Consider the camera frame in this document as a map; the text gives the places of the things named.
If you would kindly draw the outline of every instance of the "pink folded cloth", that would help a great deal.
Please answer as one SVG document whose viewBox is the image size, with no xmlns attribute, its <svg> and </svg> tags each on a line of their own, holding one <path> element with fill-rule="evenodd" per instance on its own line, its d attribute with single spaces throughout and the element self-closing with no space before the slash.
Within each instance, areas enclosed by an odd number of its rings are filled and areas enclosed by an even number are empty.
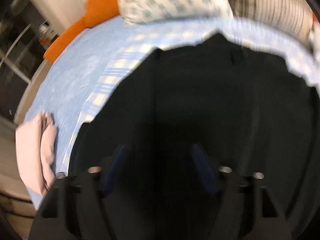
<svg viewBox="0 0 320 240">
<path fill-rule="evenodd" d="M 45 195 L 54 181 L 51 164 L 57 129 L 49 113 L 38 114 L 16 129 L 16 154 L 20 177 L 26 187 Z"/>
</svg>

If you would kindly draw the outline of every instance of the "orange cushion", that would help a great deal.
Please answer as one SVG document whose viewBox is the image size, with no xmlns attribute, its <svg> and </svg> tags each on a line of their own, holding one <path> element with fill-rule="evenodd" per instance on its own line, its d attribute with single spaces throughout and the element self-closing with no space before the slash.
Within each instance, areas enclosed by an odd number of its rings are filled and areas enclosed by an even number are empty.
<svg viewBox="0 0 320 240">
<path fill-rule="evenodd" d="M 85 26 L 94 27 L 119 15 L 117 0 L 87 0 Z"/>
<path fill-rule="evenodd" d="M 69 45 L 71 41 L 84 29 L 86 29 L 84 23 L 84 17 L 71 25 L 65 30 L 61 36 L 59 36 L 47 49 L 43 57 L 48 60 L 51 64 L 59 57 L 64 49 Z"/>
</svg>

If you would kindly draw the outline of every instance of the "light blue bed sheet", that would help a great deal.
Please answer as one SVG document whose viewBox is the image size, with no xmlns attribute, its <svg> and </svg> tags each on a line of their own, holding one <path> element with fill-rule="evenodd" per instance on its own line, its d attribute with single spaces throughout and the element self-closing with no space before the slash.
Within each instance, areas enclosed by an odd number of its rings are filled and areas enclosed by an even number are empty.
<svg viewBox="0 0 320 240">
<path fill-rule="evenodd" d="M 239 45 L 284 57 L 288 70 L 319 86 L 319 65 L 290 36 L 248 19 L 188 19 L 124 27 L 115 17 L 79 34 L 54 62 L 25 121 L 50 112 L 58 128 L 54 171 L 68 172 L 70 153 L 84 121 L 91 121 L 112 90 L 154 49 L 197 44 L 221 32 Z M 39 207 L 41 196 L 28 190 Z"/>
</svg>

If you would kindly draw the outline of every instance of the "white wall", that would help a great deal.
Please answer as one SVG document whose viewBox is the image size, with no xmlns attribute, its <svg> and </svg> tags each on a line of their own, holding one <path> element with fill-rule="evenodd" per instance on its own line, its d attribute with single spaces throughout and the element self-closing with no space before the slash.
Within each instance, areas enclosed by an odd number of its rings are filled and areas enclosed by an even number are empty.
<svg viewBox="0 0 320 240">
<path fill-rule="evenodd" d="M 58 34 L 84 15 L 85 0 L 31 0 Z"/>
</svg>

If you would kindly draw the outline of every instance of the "metal screw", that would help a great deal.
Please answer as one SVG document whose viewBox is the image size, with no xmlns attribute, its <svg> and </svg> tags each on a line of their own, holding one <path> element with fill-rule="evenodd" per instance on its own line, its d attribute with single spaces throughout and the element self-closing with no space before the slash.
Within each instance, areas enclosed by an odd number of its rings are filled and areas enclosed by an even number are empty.
<svg viewBox="0 0 320 240">
<path fill-rule="evenodd" d="M 56 179 L 64 179 L 66 175 L 63 172 L 58 172 L 56 174 Z"/>
<path fill-rule="evenodd" d="M 220 166 L 219 167 L 219 171 L 223 172 L 223 173 L 231 173 L 232 169 L 230 167 L 226 167 L 226 166 Z"/>
<path fill-rule="evenodd" d="M 98 173 L 98 172 L 100 172 L 102 169 L 101 169 L 101 167 L 100 166 L 94 166 L 94 167 L 90 167 L 89 169 L 88 169 L 88 172 L 89 173 Z"/>
<path fill-rule="evenodd" d="M 264 175 L 261 172 L 254 172 L 252 173 L 252 177 L 254 177 L 255 179 L 263 179 Z"/>
</svg>

